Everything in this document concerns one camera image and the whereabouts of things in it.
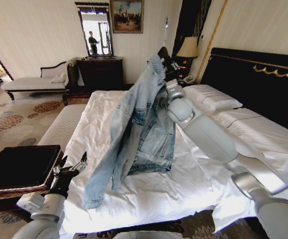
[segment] gold headboard trim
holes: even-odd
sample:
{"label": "gold headboard trim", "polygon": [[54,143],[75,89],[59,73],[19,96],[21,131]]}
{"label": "gold headboard trim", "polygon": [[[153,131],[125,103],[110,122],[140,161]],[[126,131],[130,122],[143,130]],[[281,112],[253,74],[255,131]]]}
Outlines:
{"label": "gold headboard trim", "polygon": [[273,67],[278,67],[278,68],[283,68],[283,69],[287,69],[288,70],[288,66],[276,65],[276,64],[260,62],[260,61],[246,60],[246,59],[242,59],[242,58],[237,58],[237,57],[232,57],[232,56],[223,56],[223,55],[218,55],[218,54],[211,54],[211,56],[225,57],[225,58],[229,58],[229,59],[233,59],[233,60],[246,61],[246,62],[251,62],[251,63],[255,63],[255,64],[273,66]]}
{"label": "gold headboard trim", "polygon": [[263,69],[259,70],[259,69],[257,68],[257,65],[255,65],[255,66],[253,67],[253,70],[255,70],[255,72],[264,72],[266,75],[274,74],[274,75],[276,75],[277,77],[288,77],[288,72],[285,73],[285,74],[279,74],[278,69],[276,69],[276,70],[274,70],[274,71],[268,71],[268,70],[267,70],[267,67],[264,67]]}

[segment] light blue denim jacket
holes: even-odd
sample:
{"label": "light blue denim jacket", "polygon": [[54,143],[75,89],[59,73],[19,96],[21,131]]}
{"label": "light blue denim jacket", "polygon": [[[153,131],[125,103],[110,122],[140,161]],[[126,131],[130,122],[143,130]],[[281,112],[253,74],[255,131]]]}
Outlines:
{"label": "light blue denim jacket", "polygon": [[111,145],[85,186],[85,209],[100,206],[111,177],[112,190],[116,191],[127,175],[171,170],[175,124],[167,115],[164,78],[159,56],[151,56],[136,84],[115,109]]}

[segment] doorway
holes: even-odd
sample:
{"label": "doorway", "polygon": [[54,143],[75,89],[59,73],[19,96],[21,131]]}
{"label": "doorway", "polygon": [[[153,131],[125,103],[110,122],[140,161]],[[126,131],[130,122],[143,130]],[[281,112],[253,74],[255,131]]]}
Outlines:
{"label": "doorway", "polygon": [[113,55],[109,5],[107,3],[76,2],[89,56]]}

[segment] framed painting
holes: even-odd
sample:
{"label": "framed painting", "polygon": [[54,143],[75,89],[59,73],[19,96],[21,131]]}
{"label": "framed painting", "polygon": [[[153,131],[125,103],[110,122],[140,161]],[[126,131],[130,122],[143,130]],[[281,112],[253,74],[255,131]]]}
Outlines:
{"label": "framed painting", "polygon": [[113,33],[143,33],[144,0],[110,0]]}

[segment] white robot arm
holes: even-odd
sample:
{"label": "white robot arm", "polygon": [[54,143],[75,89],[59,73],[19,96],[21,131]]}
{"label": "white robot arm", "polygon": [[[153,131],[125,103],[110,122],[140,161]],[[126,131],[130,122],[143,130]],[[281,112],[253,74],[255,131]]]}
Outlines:
{"label": "white robot arm", "polygon": [[287,184],[260,160],[239,154],[224,128],[184,97],[177,80],[169,81],[166,87],[169,117],[209,158],[235,173],[233,182],[255,202],[257,216],[267,235],[272,239],[288,238],[288,200],[272,197],[285,190]]}
{"label": "white robot arm", "polygon": [[17,205],[31,213],[33,221],[22,227],[12,239],[59,239],[59,230],[64,218],[64,201],[68,196],[69,185],[87,166],[86,152],[79,163],[63,168],[66,157],[61,165],[54,168],[57,178],[53,187],[45,197],[37,193],[24,194]]}

